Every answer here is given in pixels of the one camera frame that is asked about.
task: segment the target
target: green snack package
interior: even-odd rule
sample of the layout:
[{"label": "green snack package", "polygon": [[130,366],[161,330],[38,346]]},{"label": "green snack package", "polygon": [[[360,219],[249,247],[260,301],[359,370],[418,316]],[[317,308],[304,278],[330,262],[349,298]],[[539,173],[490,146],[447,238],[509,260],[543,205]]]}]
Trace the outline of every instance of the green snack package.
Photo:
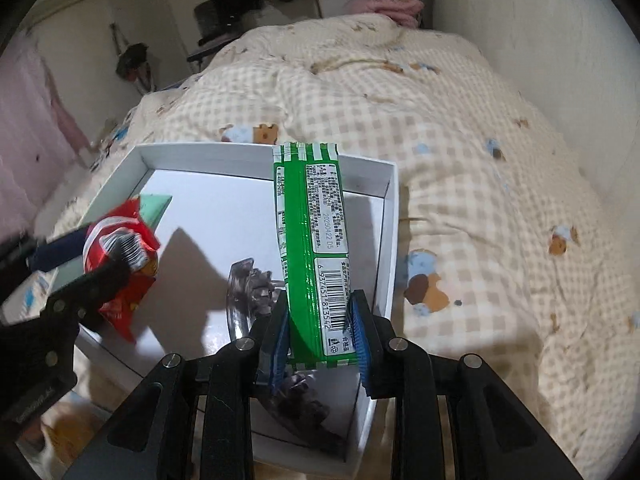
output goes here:
[{"label": "green snack package", "polygon": [[356,362],[347,323],[349,250],[335,144],[273,147],[278,244],[297,370]]},{"label": "green snack package", "polygon": [[152,231],[158,227],[171,198],[171,195],[140,195],[140,218]]}]

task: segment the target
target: nutrition label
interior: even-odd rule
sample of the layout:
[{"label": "nutrition label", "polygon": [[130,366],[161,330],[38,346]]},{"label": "nutrition label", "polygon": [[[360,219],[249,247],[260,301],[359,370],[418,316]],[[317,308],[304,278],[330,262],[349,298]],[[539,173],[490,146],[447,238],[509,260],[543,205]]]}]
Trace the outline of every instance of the nutrition label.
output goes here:
[{"label": "nutrition label", "polygon": [[344,211],[335,164],[306,166],[306,194],[314,252],[346,254]]},{"label": "nutrition label", "polygon": [[324,355],[350,354],[354,351],[354,345],[347,320],[349,260],[315,258],[314,267]]},{"label": "nutrition label", "polygon": [[276,168],[276,226],[280,256],[284,257],[287,256],[287,238],[284,232],[284,168],[281,166]]}]

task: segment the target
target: pink blanket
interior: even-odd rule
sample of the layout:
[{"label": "pink blanket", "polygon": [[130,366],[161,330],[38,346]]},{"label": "pink blanket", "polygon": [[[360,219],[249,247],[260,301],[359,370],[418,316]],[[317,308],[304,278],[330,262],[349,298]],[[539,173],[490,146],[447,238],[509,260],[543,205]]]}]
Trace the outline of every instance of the pink blanket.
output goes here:
[{"label": "pink blanket", "polygon": [[73,161],[61,128],[82,145],[75,121],[53,97],[42,58],[18,33],[0,57],[0,239],[31,226]]},{"label": "pink blanket", "polygon": [[351,14],[375,12],[390,17],[398,25],[417,28],[417,14],[424,7],[420,0],[353,0],[350,3]]}]

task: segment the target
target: white cardboard tray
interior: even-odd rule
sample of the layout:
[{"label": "white cardboard tray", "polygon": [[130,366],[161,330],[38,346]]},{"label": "white cardboard tray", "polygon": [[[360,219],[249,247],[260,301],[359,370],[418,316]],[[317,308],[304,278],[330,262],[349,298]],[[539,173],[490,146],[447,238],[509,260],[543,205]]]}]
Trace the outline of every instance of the white cardboard tray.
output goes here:
[{"label": "white cardboard tray", "polygon": [[[396,268],[398,170],[391,162],[340,155],[350,248],[351,287],[362,288],[387,318]],[[136,345],[110,327],[81,328],[76,345],[126,390],[169,352],[187,359],[215,353],[229,342],[226,279],[247,257],[282,278],[276,239],[271,146],[226,142],[135,147],[93,200],[93,221],[132,195],[170,194],[156,229],[158,280],[134,314]],[[75,260],[61,267],[53,290],[82,272]],[[254,457],[307,474],[352,478],[369,435],[375,401],[360,386],[357,367],[318,370],[319,399],[331,407],[325,426],[348,439],[346,460],[309,449],[252,402]]]}]

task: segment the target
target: red packaging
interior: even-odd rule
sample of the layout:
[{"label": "red packaging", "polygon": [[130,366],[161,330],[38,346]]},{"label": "red packaging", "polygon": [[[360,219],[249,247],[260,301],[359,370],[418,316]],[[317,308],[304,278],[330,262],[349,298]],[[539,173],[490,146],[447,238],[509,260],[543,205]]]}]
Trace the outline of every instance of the red packaging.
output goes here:
[{"label": "red packaging", "polygon": [[129,284],[100,307],[99,312],[124,339],[133,343],[130,330],[133,311],[156,280],[160,248],[153,231],[140,218],[140,197],[127,200],[91,225],[82,251],[84,272],[100,266],[118,246],[131,268]]}]

